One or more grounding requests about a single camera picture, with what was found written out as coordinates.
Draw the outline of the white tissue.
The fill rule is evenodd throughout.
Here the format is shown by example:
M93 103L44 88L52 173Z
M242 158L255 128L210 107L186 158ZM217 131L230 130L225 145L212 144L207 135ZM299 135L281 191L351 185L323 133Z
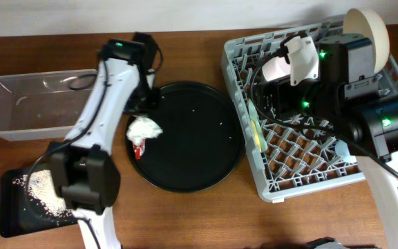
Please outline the white tissue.
M162 132L162 128L152 119L138 116L129 125L126 137L133 144L141 145L146 139L157 138Z

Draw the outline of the red snack wrapper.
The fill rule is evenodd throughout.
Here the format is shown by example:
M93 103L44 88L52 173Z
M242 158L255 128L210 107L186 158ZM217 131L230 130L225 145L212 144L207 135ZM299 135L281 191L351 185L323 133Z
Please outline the red snack wrapper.
M144 154L144 151L146 149L146 142L145 140L142 140L140 144L135 144L133 143L133 152L135 154L135 159L139 160Z

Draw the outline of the light blue plastic spoon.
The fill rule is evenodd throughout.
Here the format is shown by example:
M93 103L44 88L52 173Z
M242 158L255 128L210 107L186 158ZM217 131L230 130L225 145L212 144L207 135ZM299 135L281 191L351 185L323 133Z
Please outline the light blue plastic spoon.
M265 140L265 137L263 135L263 132L262 132L262 129L261 129L261 126L260 126L260 120L259 120L259 117L258 117L258 113L257 113L256 107L254 106L254 103L252 102L251 99L248 99L247 107L248 107L250 120L254 120L255 123L256 123L256 128L257 128L258 135L259 135L259 138L260 138L260 142L261 142L261 145L262 145L262 151L261 152L265 152L265 151L267 151L267 148L268 148L267 142Z

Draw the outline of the yellow plastic knife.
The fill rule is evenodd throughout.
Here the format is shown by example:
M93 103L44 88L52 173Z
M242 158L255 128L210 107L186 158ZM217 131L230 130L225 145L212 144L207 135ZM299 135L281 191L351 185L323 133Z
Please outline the yellow plastic knife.
M261 145L260 138L259 138L259 135L258 135L258 131L257 131L257 128L256 128L256 123L255 123L254 120L251 120L251 126L252 126L253 134L254 134L253 135L254 143L255 143L256 147L258 148L258 150L262 151L262 145Z

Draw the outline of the small pink bowl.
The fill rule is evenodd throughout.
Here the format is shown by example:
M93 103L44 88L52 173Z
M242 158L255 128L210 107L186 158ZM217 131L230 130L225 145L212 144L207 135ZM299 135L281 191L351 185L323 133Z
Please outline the small pink bowl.
M264 79L271 81L290 75L291 66L284 57L273 57L262 66L261 71Z

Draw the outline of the light blue cup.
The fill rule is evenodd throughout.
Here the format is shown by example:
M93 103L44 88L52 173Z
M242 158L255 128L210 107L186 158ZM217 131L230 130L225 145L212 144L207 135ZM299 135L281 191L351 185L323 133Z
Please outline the light blue cup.
M350 154L348 144L346 142L338 140L336 145L334 146L334 150L336 155L340 156L344 162L357 163L356 157Z

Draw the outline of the large beige bowl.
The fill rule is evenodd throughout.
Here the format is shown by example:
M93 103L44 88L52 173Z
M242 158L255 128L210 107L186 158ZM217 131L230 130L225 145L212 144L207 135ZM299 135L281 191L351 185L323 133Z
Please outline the large beige bowl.
M374 72L383 69L390 55L390 40L386 25L377 12L369 8L352 8L343 19L344 33L358 33L372 42Z

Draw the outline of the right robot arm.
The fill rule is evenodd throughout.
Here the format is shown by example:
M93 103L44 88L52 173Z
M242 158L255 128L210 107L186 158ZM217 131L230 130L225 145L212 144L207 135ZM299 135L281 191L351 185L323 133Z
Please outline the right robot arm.
M375 43L359 33L314 41L293 35L259 57L255 74L282 58L290 70L275 80L251 81L257 112L278 125L302 113L330 123L325 134L343 141L366 177L385 228L398 248L398 94L379 94Z

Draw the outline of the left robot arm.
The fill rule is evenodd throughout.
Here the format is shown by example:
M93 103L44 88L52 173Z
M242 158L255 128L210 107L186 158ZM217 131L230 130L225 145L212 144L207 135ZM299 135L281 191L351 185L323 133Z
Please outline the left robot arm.
M64 141L51 142L37 160L48 161L55 193L77 219L86 248L122 246L113 218L121 182L111 157L113 140L123 114L138 116L157 108L153 62L161 54L154 38L144 33L104 44L82 114Z

